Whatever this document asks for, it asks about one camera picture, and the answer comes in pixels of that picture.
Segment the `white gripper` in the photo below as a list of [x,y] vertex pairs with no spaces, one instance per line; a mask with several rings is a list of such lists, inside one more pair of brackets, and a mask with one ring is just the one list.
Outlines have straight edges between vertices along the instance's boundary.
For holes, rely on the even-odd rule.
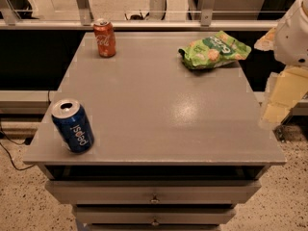
[[270,51],[273,46],[274,58],[286,67],[279,74],[272,73],[267,81],[259,121],[267,130],[280,125],[308,92],[308,0],[295,0],[277,27],[254,44],[261,51]]

